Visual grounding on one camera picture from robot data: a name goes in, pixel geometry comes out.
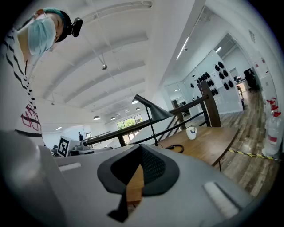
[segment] surgical mask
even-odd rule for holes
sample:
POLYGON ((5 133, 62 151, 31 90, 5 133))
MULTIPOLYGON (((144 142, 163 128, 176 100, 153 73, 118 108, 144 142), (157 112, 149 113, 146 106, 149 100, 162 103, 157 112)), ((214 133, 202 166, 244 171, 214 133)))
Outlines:
POLYGON ((28 48, 31 55, 42 55, 52 47, 56 30, 53 20, 48 17, 35 20, 28 27, 28 48))

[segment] desk lamp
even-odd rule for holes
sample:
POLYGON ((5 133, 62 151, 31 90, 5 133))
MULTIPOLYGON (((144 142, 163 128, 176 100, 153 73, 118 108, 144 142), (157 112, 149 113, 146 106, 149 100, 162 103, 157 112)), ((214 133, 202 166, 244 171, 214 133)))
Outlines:
POLYGON ((150 126, 151 126, 151 129, 152 129, 152 132, 153 132, 152 137, 155 140, 155 146, 158 146, 158 141, 156 139, 156 133, 154 132, 152 121, 154 121, 156 123, 158 121, 162 121, 162 120, 165 120, 165 119, 167 119, 169 117, 172 117, 173 115, 171 113, 169 113, 168 111, 165 111, 161 107, 155 105, 154 103, 150 102, 149 100, 141 97, 138 94, 135 95, 134 99, 139 101, 140 103, 142 103, 146 107, 146 111, 147 111, 147 114, 148 114, 150 126), (150 110, 151 110, 152 120, 150 118, 150 115, 149 115, 147 107, 150 108, 150 110))

